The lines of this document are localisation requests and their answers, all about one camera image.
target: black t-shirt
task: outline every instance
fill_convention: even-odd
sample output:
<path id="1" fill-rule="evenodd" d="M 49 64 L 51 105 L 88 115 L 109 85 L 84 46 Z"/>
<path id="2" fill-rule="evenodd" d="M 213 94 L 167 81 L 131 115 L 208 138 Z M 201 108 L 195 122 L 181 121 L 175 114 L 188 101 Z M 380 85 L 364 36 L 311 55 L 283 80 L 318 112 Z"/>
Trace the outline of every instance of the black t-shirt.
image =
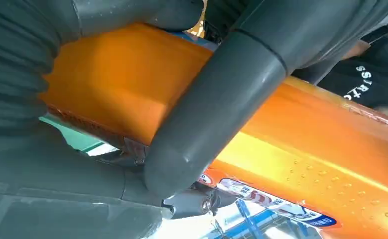
<path id="1" fill-rule="evenodd" d="M 318 86 L 370 108 L 388 107 L 388 37 L 340 61 Z"/>

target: water droplet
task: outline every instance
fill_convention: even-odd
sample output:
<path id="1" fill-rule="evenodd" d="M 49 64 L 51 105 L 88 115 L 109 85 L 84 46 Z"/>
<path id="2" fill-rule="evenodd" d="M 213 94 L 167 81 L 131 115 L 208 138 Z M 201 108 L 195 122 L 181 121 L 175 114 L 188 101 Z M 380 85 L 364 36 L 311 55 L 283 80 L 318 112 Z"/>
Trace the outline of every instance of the water droplet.
<path id="1" fill-rule="evenodd" d="M 375 205 L 378 205 L 379 203 L 380 203 L 379 200 L 372 200 L 372 201 L 371 201 L 371 204 L 373 204 L 374 206 L 375 206 Z"/>

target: person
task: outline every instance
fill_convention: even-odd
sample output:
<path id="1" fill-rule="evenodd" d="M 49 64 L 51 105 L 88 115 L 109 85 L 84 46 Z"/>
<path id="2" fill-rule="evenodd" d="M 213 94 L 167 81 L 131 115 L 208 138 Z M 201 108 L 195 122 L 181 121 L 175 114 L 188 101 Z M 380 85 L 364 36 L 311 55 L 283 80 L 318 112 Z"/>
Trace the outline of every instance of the person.
<path id="1" fill-rule="evenodd" d="M 388 36 L 360 41 L 318 86 L 388 115 Z"/>

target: green surface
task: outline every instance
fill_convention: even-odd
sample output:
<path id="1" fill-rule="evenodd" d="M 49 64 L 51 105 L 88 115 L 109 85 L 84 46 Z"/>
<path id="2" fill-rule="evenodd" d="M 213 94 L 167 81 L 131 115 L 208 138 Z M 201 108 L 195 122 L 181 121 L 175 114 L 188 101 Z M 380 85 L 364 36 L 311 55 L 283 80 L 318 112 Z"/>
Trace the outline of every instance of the green surface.
<path id="1" fill-rule="evenodd" d="M 59 118 L 55 116 L 46 115 L 44 117 L 41 117 L 40 120 L 58 128 L 65 137 L 66 142 L 68 142 L 68 144 L 74 149 L 83 152 L 88 152 L 104 144 L 101 140 L 95 137 L 72 129 L 70 125 L 62 122 Z"/>

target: orange plastic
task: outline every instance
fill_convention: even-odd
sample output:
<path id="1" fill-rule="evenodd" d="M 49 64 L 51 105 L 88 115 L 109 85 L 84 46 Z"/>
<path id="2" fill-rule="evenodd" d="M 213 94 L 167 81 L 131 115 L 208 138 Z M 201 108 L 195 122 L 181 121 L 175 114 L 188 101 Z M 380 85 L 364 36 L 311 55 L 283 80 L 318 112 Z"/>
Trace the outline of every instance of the orange plastic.
<path id="1" fill-rule="evenodd" d="M 63 47 L 42 98 L 148 145 L 210 55 L 135 24 Z M 211 186 L 232 178 L 333 217 L 324 231 L 335 239 L 388 238 L 388 118 L 293 77 L 205 174 Z"/>

